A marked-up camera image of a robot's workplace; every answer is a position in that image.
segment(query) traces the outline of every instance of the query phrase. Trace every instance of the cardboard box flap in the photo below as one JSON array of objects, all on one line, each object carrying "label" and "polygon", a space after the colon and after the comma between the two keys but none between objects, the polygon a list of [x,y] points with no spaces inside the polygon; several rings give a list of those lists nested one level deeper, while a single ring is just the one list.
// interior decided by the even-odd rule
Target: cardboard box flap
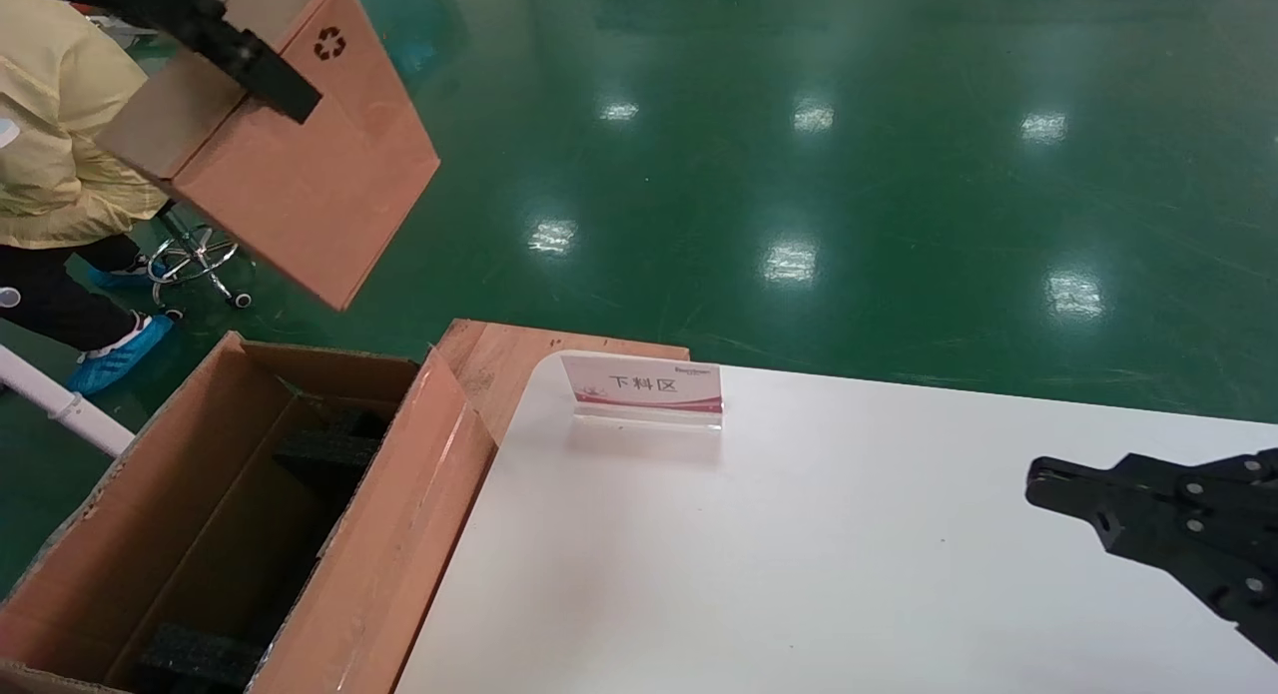
[{"label": "cardboard box flap", "polygon": [[322,0],[226,0],[226,20],[282,51]]},{"label": "cardboard box flap", "polygon": [[432,353],[250,693],[391,691],[496,451]]},{"label": "cardboard box flap", "polygon": [[0,662],[0,694],[127,694],[100,684],[87,684],[27,668],[18,662]]},{"label": "cardboard box flap", "polygon": [[[226,0],[226,20],[282,51],[322,0]],[[97,144],[157,180],[170,180],[245,97],[198,54],[179,49],[112,121]]]},{"label": "cardboard box flap", "polygon": [[204,58],[179,51],[97,134],[97,144],[152,180],[171,180],[245,97]]},{"label": "cardboard box flap", "polygon": [[227,334],[156,412],[0,608],[0,659],[104,681],[293,394]]},{"label": "cardboard box flap", "polygon": [[244,343],[244,351],[280,380],[322,397],[399,403],[413,385],[418,363],[366,353],[298,345]]}]

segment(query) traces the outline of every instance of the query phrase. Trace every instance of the open cardboard box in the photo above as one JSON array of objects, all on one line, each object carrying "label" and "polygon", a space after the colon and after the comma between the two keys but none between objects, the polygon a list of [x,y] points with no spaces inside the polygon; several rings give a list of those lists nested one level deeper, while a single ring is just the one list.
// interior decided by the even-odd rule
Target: open cardboard box
[{"label": "open cardboard box", "polygon": [[97,144],[343,311],[440,158],[359,0],[227,0],[226,19],[320,89],[305,124],[179,51]]},{"label": "open cardboard box", "polygon": [[[330,528],[272,452],[350,408],[390,426]],[[248,690],[390,693],[493,454],[438,353],[419,367],[231,332],[0,607],[0,691],[129,691],[161,622],[243,638],[302,557],[309,580]]]}]

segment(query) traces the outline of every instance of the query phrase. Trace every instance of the green epoxy floor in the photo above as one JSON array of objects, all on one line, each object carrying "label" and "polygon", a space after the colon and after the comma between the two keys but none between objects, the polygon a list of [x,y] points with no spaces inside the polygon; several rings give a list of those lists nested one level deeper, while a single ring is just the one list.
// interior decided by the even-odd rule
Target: green epoxy floor
[{"label": "green epoxy floor", "polygon": [[[419,358],[452,317],[1278,422],[1278,0],[364,1],[443,166],[349,312],[196,294],[127,424],[226,328]],[[0,432],[4,589],[106,460],[13,395]]]}]

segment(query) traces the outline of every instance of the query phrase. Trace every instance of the white pipe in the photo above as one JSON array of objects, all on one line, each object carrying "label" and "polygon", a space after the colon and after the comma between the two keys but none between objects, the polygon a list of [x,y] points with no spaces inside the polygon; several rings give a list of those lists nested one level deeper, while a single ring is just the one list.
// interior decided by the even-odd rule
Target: white pipe
[{"label": "white pipe", "polygon": [[79,392],[68,392],[55,381],[0,345],[0,381],[10,390],[36,403],[49,419],[82,436],[95,447],[119,458],[133,442],[133,433],[95,408]]}]

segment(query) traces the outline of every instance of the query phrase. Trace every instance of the white table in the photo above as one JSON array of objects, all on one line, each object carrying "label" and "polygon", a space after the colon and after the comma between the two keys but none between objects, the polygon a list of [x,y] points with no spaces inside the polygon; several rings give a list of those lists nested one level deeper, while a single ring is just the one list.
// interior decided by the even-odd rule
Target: white table
[{"label": "white table", "polygon": [[1040,454],[1195,464],[1278,427],[723,369],[721,433],[573,417],[541,363],[399,694],[1204,694],[1278,666],[1031,507]]}]

